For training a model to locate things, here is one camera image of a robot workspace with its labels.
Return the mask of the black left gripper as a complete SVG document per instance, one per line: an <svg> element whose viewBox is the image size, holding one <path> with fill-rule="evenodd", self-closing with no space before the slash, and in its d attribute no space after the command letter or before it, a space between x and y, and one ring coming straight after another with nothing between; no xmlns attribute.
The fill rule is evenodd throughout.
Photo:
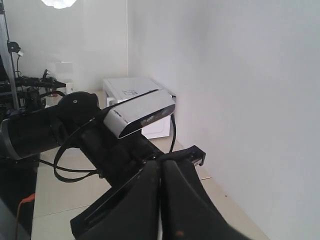
<svg viewBox="0 0 320 240"><path fill-rule="evenodd" d="M102 123L92 123L76 134L75 142L88 160L97 168L98 174L112 187L122 186L142 171L148 161L188 161L202 165L206 154L197 146L164 153L152 144L140 131L118 139ZM70 222L75 236L75 218Z"/></svg>

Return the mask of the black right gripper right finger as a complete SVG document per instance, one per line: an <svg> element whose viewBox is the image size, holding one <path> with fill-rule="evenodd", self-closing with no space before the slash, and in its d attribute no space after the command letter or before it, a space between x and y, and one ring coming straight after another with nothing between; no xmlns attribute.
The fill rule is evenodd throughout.
<svg viewBox="0 0 320 240"><path fill-rule="evenodd" d="M164 240L246 240L222 217L188 161L167 160L161 171Z"/></svg>

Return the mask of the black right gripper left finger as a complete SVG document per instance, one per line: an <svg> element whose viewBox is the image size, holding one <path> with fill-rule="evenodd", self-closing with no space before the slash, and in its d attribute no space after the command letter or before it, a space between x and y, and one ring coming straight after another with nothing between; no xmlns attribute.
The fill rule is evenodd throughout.
<svg viewBox="0 0 320 240"><path fill-rule="evenodd" d="M149 160L74 218L76 240L155 240L159 230L161 167Z"/></svg>

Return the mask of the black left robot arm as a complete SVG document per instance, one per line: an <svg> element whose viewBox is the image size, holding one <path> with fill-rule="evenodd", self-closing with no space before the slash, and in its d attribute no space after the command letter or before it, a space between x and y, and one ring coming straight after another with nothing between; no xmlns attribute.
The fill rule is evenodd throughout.
<svg viewBox="0 0 320 240"><path fill-rule="evenodd" d="M189 239L196 234L205 191L195 169L196 146L164 153L142 128L170 116L176 103L152 90L101 109L93 93L74 92L57 105L11 117L0 125L0 152L20 160L54 148L53 168L69 148L94 165L86 172L111 186L70 222L77 240Z"/></svg>

